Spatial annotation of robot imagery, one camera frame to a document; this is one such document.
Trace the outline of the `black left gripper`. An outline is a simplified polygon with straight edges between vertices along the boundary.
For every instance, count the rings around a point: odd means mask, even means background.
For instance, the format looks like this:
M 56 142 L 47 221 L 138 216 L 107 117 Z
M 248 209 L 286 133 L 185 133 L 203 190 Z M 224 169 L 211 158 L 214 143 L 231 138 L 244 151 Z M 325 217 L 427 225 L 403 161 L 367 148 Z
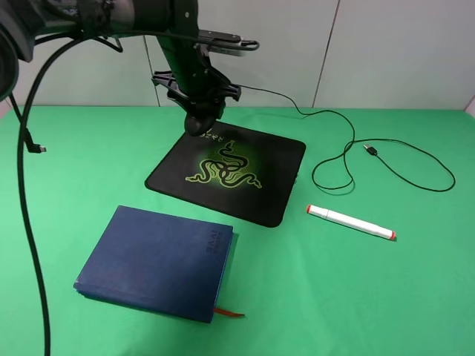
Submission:
M 172 71 L 155 71 L 151 80 L 155 86 L 166 88 L 167 97 L 195 118 L 212 116 L 220 119 L 226 98 L 237 102 L 241 96 L 240 87 L 213 68 L 199 70 L 190 76 L 179 75 L 178 79 Z

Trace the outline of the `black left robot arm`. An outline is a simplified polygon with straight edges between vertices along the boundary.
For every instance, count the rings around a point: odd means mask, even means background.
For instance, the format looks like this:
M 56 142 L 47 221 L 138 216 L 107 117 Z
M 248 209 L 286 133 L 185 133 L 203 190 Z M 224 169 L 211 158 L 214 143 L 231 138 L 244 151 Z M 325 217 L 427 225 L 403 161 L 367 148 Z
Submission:
M 257 50 L 256 41 L 201 30 L 196 1 L 2 1 L 1 98 L 16 86 L 19 63 L 31 62 L 41 42 L 69 37 L 154 36 L 170 69 L 153 83 L 190 116 L 222 116 L 226 98 L 241 90 L 215 69 L 211 52 L 239 56 Z

